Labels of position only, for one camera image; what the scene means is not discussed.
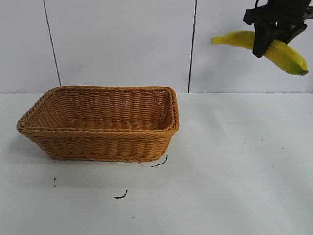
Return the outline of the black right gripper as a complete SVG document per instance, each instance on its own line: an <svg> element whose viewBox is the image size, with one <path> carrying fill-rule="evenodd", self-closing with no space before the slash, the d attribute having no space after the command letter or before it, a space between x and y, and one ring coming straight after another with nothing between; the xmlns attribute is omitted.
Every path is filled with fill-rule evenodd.
<svg viewBox="0 0 313 235"><path fill-rule="evenodd" d="M254 24L253 54L257 58L265 55L266 50L278 35L275 22L295 23L289 24L284 30L283 42L288 44L307 29L302 23L313 18L313 6L310 0L267 0L260 5L255 1L252 9L247 9L243 21Z"/></svg>

